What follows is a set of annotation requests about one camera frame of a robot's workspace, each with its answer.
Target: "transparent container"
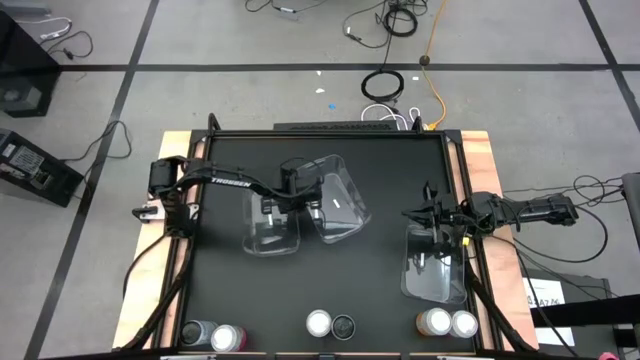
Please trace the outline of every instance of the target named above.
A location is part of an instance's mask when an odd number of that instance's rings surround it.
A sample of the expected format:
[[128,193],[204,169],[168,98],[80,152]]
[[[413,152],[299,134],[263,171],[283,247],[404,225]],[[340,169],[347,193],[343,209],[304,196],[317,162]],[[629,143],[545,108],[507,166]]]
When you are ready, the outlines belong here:
[[333,244],[351,236],[371,220],[371,213],[356,189],[344,159],[329,155],[297,169],[300,179],[324,176],[320,208],[308,206],[313,223],[322,241]]
[[300,246],[298,213],[281,214],[274,205],[271,214],[263,214],[263,197],[253,191],[244,193],[244,220],[248,230],[242,241],[244,251],[256,256],[296,252]]
[[407,227],[407,251],[402,272],[402,292],[409,296],[446,304],[460,304],[467,298],[464,286],[463,248],[453,246],[449,255],[440,247],[453,241],[448,229]]

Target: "black lid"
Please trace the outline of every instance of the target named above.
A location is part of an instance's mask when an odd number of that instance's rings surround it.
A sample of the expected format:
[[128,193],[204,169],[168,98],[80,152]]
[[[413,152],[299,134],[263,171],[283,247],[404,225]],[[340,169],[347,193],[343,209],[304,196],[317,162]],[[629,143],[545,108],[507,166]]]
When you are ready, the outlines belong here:
[[200,324],[189,321],[184,324],[182,327],[182,332],[180,333],[180,341],[182,341],[185,345],[191,345],[200,339],[200,334],[202,333],[202,329],[200,328]]
[[356,324],[348,316],[340,315],[333,320],[333,335],[338,339],[348,339],[356,331]]

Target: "floor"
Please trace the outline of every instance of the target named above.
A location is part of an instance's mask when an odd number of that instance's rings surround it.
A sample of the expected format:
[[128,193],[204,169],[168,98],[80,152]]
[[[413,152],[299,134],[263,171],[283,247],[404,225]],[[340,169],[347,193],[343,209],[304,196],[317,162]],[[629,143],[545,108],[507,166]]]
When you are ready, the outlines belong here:
[[[406,79],[397,107],[406,113],[418,106],[424,119],[437,119],[441,110],[415,64],[440,1],[429,1],[414,36],[393,39],[388,61]],[[278,2],[303,7],[317,0]],[[2,114],[0,127],[65,158],[81,155],[110,119],[120,120],[134,151],[94,171],[94,196],[66,209],[0,195],[1,357],[110,350],[140,230],[130,210],[145,201],[148,164],[164,131],[204,128],[209,112],[225,129],[357,120],[369,104],[360,82],[384,49],[345,38],[341,24],[375,3],[329,0],[293,21],[271,8],[249,13],[240,0],[50,1],[54,16],[70,17],[74,30],[92,35],[95,51],[73,62],[55,54],[68,71],[48,115]],[[487,130],[503,189],[638,171],[640,112],[632,92],[640,92],[639,12],[634,0],[450,0],[432,49],[438,71],[431,78],[448,110],[442,128]],[[612,55],[603,55],[594,25]],[[386,36],[372,13],[356,16],[350,27],[370,43]],[[24,28],[34,36],[45,32]],[[82,52],[85,41],[67,46]],[[391,90],[382,80],[372,86]],[[100,146],[102,156],[126,151],[120,131]],[[97,148],[74,168],[84,172]],[[593,211],[610,232],[601,257],[580,265],[540,262],[561,273],[607,278],[618,294],[638,293],[640,251],[626,205]],[[563,229],[527,226],[518,237],[555,256],[586,257],[601,245],[602,231],[584,219]]]

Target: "can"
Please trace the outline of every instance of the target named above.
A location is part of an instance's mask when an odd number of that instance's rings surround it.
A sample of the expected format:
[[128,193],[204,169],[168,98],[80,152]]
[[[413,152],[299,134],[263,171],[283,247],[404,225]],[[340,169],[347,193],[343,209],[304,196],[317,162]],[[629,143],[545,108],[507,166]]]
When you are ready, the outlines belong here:
[[460,310],[453,314],[449,334],[459,338],[470,338],[478,332],[478,320],[468,311]]
[[331,333],[338,340],[349,340],[356,333],[356,322],[349,315],[338,315],[331,322]]
[[239,326],[220,325],[211,334],[211,346],[218,352],[234,352],[244,348],[247,332]]
[[211,334],[218,327],[213,321],[187,321],[180,331],[180,341],[185,346],[208,344]]
[[331,315],[324,310],[313,310],[307,316],[307,331],[315,337],[324,337],[331,331]]
[[451,330],[451,315],[441,308],[421,312],[416,317],[416,327],[424,336],[442,336]]

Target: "wooden board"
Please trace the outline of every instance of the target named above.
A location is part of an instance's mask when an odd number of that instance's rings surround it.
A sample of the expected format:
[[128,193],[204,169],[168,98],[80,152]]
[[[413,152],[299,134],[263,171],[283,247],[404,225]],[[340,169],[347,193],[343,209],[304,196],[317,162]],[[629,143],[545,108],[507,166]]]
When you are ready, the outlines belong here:
[[[502,194],[488,134],[485,131],[463,131],[462,137],[472,190]],[[189,149],[190,138],[191,132],[189,131],[166,132],[162,141],[159,157],[162,158],[172,155],[186,156]],[[203,147],[197,149],[196,156],[201,156],[202,148]],[[464,198],[464,192],[462,192],[462,188],[459,185],[461,184],[460,169],[457,166],[455,151],[450,152],[453,157],[452,165],[458,197]],[[195,192],[189,194],[189,198],[191,199],[194,196]],[[142,225],[138,246],[136,248],[136,256],[162,234],[162,229],[162,221]],[[496,235],[512,241],[511,230],[508,227],[498,229]],[[141,259],[136,269],[132,272],[127,296],[124,299],[120,320],[116,329],[116,336],[113,342],[114,347],[127,343],[144,324],[148,315],[157,305],[165,267],[167,265],[169,244],[170,239],[165,239],[156,249],[149,252],[144,259]],[[489,277],[498,307],[500,307],[514,328],[518,330],[523,339],[537,348],[538,344],[533,321],[527,304],[518,258],[513,247],[491,238],[485,239],[484,247]],[[178,251],[177,268],[182,261],[182,255],[183,252]],[[165,316],[165,331],[161,341],[162,346],[171,345],[173,321],[176,311],[175,303],[174,301],[174,304],[172,304]],[[485,348],[492,348],[487,315],[482,306],[479,306],[479,322]],[[506,340],[504,343],[505,347],[510,349]]]

